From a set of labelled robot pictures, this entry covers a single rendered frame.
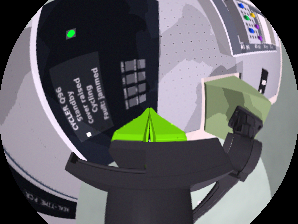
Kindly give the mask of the black rectangular pad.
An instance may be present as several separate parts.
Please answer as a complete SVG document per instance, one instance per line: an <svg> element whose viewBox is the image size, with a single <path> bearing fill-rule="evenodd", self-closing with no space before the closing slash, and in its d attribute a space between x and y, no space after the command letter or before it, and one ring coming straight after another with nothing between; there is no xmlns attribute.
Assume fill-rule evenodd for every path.
<svg viewBox="0 0 298 224"><path fill-rule="evenodd" d="M261 94L264 94L264 92L265 92L267 78L268 78L268 71L262 69L261 80L260 80L260 85L259 85L259 89L258 89L258 91Z"/></svg>

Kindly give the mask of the white rectangular block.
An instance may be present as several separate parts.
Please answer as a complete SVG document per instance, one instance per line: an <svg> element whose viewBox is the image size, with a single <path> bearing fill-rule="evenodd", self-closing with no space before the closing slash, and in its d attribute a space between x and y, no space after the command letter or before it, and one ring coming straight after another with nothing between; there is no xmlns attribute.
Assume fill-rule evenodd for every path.
<svg viewBox="0 0 298 224"><path fill-rule="evenodd" d="M272 27L272 25L270 24L270 22L267 20L267 18L264 18L266 21L266 25L270 34L270 40L271 40L271 44L278 46L279 42L278 42L278 37L276 31L274 30L274 28ZM278 42L278 43L277 43Z"/></svg>

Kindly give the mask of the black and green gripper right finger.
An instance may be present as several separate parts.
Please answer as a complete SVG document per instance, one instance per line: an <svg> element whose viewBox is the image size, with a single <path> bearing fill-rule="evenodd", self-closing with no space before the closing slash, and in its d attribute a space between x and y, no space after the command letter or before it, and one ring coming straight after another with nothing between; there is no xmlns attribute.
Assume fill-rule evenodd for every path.
<svg viewBox="0 0 298 224"><path fill-rule="evenodd" d="M187 141L184 131L150 108L150 142Z"/></svg>

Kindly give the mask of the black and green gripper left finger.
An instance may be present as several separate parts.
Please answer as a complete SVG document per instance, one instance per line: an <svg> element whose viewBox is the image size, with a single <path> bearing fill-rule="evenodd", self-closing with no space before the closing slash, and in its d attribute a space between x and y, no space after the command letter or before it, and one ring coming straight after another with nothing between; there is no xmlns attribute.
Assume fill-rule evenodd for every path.
<svg viewBox="0 0 298 224"><path fill-rule="evenodd" d="M139 117L115 131L112 140L138 140L149 142L149 127L150 108L147 108Z"/></svg>

